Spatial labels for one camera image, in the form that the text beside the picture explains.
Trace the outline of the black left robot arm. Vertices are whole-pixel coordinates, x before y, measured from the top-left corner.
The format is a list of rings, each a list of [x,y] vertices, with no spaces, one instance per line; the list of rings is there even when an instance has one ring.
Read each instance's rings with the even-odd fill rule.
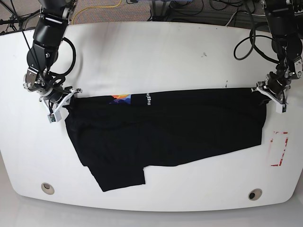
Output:
[[[277,60],[266,57],[254,47],[264,59],[276,64],[276,71],[269,72],[264,81],[259,81],[253,91],[269,97],[276,104],[278,113],[286,112],[287,96],[292,80],[303,76],[303,44],[299,37],[299,28],[295,12],[302,6],[295,0],[262,0],[267,22],[253,26],[268,25],[271,33],[271,46],[277,54]]]

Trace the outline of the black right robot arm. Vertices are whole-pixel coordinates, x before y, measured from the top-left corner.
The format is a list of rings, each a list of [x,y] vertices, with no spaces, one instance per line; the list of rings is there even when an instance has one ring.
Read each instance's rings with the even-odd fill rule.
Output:
[[[65,37],[71,22],[76,0],[42,0],[41,14],[33,35],[33,44],[27,53],[28,69],[24,76],[24,88],[29,92],[37,92],[40,102],[48,110],[49,122],[61,120],[60,109],[71,103],[72,97],[82,92],[72,86],[63,87],[66,76],[71,73],[76,63],[74,44]],[[58,50],[62,42],[66,42],[72,50],[72,62],[64,73],[50,70],[58,59]]]

